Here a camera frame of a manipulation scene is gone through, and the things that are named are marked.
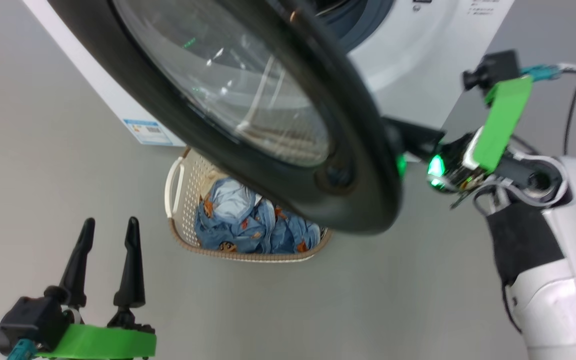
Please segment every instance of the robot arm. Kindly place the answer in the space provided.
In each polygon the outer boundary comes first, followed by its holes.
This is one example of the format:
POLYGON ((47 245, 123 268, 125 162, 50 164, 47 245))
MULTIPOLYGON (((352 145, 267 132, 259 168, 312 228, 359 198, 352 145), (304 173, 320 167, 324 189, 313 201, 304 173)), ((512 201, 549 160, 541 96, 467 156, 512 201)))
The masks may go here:
POLYGON ((531 360, 576 359, 576 159, 558 161, 569 184, 561 203, 514 201, 486 215, 507 310, 531 360))
MULTIPOLYGON (((505 309, 531 360, 576 360, 576 159, 509 143, 533 82, 564 72, 576 66, 520 69, 512 51, 484 57, 464 73, 464 87, 482 89, 489 117, 476 132, 437 142, 428 169, 434 189, 459 195, 453 207, 472 196, 485 217, 505 309)), ((575 100, 576 90, 564 153, 575 100)))

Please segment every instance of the blue connector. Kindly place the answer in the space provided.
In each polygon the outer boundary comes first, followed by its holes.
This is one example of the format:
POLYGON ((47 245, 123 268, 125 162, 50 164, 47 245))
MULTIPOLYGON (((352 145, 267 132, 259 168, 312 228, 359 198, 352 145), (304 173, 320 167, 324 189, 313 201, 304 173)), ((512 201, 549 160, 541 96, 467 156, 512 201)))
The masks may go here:
POLYGON ((37 355, 35 343, 29 339, 20 339, 10 351, 7 360, 31 360, 35 355, 37 355))
POLYGON ((521 69, 521 75, 532 76, 533 82, 541 80, 557 80, 562 76, 562 69, 556 64, 538 64, 521 69))

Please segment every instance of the green mount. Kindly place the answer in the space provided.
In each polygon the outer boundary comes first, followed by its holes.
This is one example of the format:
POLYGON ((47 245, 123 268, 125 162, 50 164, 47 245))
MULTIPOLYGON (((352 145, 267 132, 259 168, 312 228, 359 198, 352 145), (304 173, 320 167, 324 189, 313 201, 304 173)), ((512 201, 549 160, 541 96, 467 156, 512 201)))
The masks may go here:
POLYGON ((157 336, 154 333, 71 324, 53 352, 41 352, 37 356, 66 359, 148 358, 155 356, 156 346, 157 336))
POLYGON ((490 112, 473 153, 480 168, 489 173, 497 168, 532 90, 530 75, 499 81, 490 89, 484 100, 490 112))

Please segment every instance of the cable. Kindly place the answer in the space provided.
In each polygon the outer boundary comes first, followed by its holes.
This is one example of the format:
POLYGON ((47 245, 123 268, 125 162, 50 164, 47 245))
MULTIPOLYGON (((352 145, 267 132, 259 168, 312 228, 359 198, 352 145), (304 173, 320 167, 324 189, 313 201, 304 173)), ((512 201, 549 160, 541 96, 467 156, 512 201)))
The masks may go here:
POLYGON ((503 210, 504 208, 509 207, 510 205, 512 205, 512 202, 510 201, 510 197, 508 196, 508 193, 502 189, 502 188, 497 188, 496 189, 496 194, 494 194, 494 200, 493 201, 493 212, 498 212, 499 210, 503 210))
POLYGON ((7 360, 32 360, 35 355, 37 355, 35 343, 29 339, 19 339, 7 356, 7 360))
POLYGON ((487 217, 490 214, 488 212, 486 212, 486 210, 484 210, 484 208, 482 207, 482 205, 480 205, 480 202, 478 201, 478 199, 486 194, 490 194, 490 192, 484 192, 484 189, 481 189, 480 191, 476 191, 473 196, 472 196, 472 205, 473 207, 475 207, 475 209, 481 214, 481 216, 483 217, 487 217))
POLYGON ((576 105, 576 88, 574 88, 574 93, 572 95, 572 100, 570 101, 570 109, 568 110, 568 117, 566 120, 566 131, 564 132, 564 155, 568 155, 570 125, 572 124, 572 114, 575 111, 575 105, 576 105))
MULTIPOLYGON (((562 71, 562 73, 576 74, 576 64, 558 63, 557 66, 562 71)), ((570 100, 570 107, 568 109, 568 116, 566 120, 566 130, 564 132, 564 149, 563 149, 564 155, 568 155, 569 153, 570 126, 572 124, 572 115, 575 112, 575 106, 576 106, 576 87, 574 88, 572 100, 570 100)))
POLYGON ((517 325, 517 322, 515 322, 515 318, 513 317, 513 314, 510 312, 510 306, 508 306, 508 296, 506 295, 506 284, 504 283, 501 284, 501 297, 503 298, 503 309, 505 309, 505 314, 508 316, 510 324, 512 324, 512 326, 514 326, 514 328, 521 334, 522 330, 521 328, 519 328, 519 325, 517 325))

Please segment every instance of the white plastic basket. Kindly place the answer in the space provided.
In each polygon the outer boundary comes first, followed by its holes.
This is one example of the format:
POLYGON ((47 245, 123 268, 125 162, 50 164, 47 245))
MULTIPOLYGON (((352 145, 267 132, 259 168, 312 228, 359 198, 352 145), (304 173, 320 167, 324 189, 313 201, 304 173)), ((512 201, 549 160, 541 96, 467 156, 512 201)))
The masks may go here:
POLYGON ((176 241, 188 251, 242 262, 292 263, 302 262, 318 253, 332 237, 332 231, 322 230, 321 241, 308 251, 290 254, 233 253, 201 248, 195 233, 195 215, 202 185, 216 167, 198 152, 187 148, 170 168, 166 179, 164 204, 170 231, 176 241))

